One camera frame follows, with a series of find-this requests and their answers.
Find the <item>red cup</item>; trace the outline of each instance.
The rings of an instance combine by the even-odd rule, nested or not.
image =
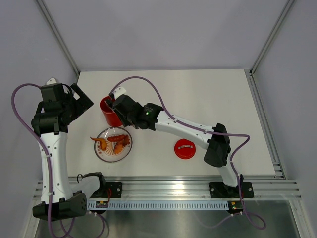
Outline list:
[[[103,112],[108,124],[110,126],[121,126],[122,122],[120,121],[117,114],[108,106],[106,103],[107,99],[111,99],[111,97],[107,96],[100,101],[100,109]]]

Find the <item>red round container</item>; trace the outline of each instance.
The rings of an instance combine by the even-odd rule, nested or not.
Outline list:
[[[108,124],[110,126],[121,126],[122,122],[120,121],[117,114],[107,105],[106,100],[111,99],[111,97],[107,96],[102,98],[100,101],[100,109],[103,112]]]
[[[196,146],[190,140],[180,139],[176,142],[174,151],[179,158],[187,160],[195,155]]]

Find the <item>white tabletop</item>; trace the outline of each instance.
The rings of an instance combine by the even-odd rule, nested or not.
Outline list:
[[[228,133],[251,136],[234,157],[234,164],[244,175],[274,175],[272,160],[243,70],[159,70],[81,72],[78,86],[95,103],[68,128],[68,175],[102,172],[104,176],[213,176],[216,168],[203,161],[205,150],[196,146],[196,154],[182,160],[174,153],[177,136],[151,130],[126,127],[133,139],[132,150],[115,163],[101,161],[94,152],[91,137],[109,127],[100,100],[112,87],[129,76],[143,76],[160,91],[169,111],[188,120],[215,126],[224,124]],[[122,85],[127,94],[144,105],[160,105],[148,83],[131,79]],[[230,138],[232,151],[244,138]]]

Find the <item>white wall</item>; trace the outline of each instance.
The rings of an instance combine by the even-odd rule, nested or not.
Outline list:
[[[11,93],[22,83],[44,85],[53,76],[72,83],[75,74],[33,0],[1,1],[0,30],[0,236],[16,238],[42,175],[38,144],[15,118]],[[40,100],[33,88],[21,89],[16,97],[29,124]]]
[[[290,179],[317,234],[317,1],[298,0],[256,72]]]
[[[85,70],[251,68],[287,0],[45,0]]]

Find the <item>metal floor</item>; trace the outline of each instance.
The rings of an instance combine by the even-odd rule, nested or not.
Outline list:
[[[228,216],[225,211],[107,211],[109,238],[299,238],[288,201],[247,201],[247,209],[262,216],[267,229],[252,227],[245,216],[227,220],[216,229],[202,227],[195,214],[206,225],[217,224]],[[65,220],[66,229],[70,220]],[[53,223],[57,236],[64,233],[59,222]],[[86,215],[77,218],[71,235],[75,238],[94,238],[102,229],[98,217]],[[106,237],[107,230],[101,237]],[[40,220],[36,238],[50,237],[47,222]]]

